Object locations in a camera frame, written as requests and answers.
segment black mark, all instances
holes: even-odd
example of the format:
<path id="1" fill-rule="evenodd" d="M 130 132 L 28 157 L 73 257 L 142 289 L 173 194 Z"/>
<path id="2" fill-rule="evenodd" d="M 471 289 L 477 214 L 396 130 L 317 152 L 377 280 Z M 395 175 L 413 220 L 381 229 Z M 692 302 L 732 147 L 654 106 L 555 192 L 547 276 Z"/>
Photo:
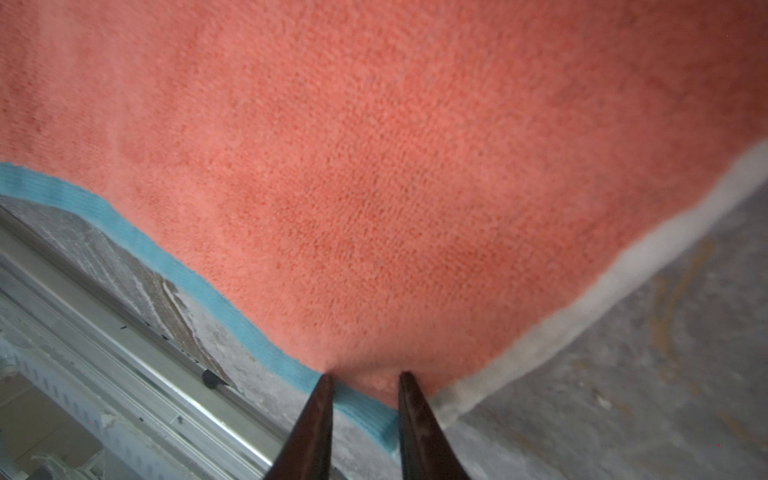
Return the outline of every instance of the black mark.
<path id="1" fill-rule="evenodd" d="M 211 372 L 210 370 L 206 370 L 203 372 L 203 383 L 206 387 L 209 389 L 215 389 L 219 385 L 227 385 L 226 382 L 224 382 L 222 379 L 218 377 L 215 373 Z"/>

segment orange towel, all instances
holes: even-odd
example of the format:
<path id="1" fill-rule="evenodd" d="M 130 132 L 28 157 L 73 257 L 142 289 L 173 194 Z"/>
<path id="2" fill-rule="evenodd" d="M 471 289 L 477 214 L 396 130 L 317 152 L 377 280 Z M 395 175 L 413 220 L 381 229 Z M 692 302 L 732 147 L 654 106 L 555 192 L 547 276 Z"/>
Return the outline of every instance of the orange towel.
<path id="1" fill-rule="evenodd" d="M 9 1 L 0 46 L 5 161 L 390 406 L 468 408 L 768 176 L 765 2 Z"/>

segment towel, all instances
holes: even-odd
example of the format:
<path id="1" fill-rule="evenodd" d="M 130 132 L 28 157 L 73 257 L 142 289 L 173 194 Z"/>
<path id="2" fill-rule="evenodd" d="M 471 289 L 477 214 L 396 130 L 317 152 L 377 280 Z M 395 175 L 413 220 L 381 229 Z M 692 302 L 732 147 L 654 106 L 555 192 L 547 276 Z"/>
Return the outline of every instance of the towel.
<path id="1" fill-rule="evenodd" d="M 768 4 L 24 0 L 0 194 L 100 227 L 396 444 L 525 374 L 768 177 Z"/>

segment terry fabric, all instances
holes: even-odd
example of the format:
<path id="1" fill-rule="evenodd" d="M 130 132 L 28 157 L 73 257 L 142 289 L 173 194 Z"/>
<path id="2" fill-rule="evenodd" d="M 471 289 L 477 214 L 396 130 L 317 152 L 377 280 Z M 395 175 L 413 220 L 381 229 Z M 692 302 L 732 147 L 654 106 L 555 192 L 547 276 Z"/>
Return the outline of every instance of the terry fabric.
<path id="1" fill-rule="evenodd" d="M 747 0 L 6 2 L 0 193 L 197 279 L 180 286 L 281 376 L 370 397 L 346 406 L 382 438 L 401 370 L 449 419 L 768 177 L 754 151 L 734 163 L 768 134 L 767 19 Z M 701 205 L 674 248 L 647 242 Z M 637 245 L 658 248 L 573 313 Z"/>

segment gray surface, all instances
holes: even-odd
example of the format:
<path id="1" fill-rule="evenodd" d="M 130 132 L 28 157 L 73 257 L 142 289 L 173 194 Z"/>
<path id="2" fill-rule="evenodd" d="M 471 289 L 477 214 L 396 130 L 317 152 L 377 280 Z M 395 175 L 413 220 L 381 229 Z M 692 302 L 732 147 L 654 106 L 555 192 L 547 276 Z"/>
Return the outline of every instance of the gray surface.
<path id="1" fill-rule="evenodd" d="M 189 343 L 191 335 L 252 402 L 292 425 L 306 396 L 265 372 L 183 292 L 77 217 L 0 204 L 172 338 Z M 157 309 L 169 301 L 186 334 L 164 326 Z M 768 478 L 766 405 L 763 188 L 555 358 L 446 433 L 476 480 L 757 480 Z M 334 462 L 350 478 L 399 477 L 396 462 L 340 415 L 334 441 Z"/>

